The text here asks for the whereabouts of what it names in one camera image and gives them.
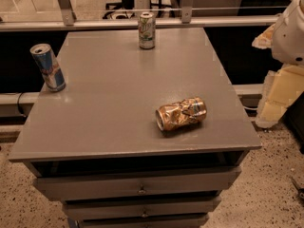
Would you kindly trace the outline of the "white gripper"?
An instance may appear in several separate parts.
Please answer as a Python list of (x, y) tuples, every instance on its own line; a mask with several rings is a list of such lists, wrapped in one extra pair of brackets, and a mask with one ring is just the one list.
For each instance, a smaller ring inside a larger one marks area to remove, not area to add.
[(293, 0), (252, 42), (254, 48), (272, 47), (272, 55), (284, 65), (265, 77), (255, 123), (271, 128), (304, 92), (304, 0)]

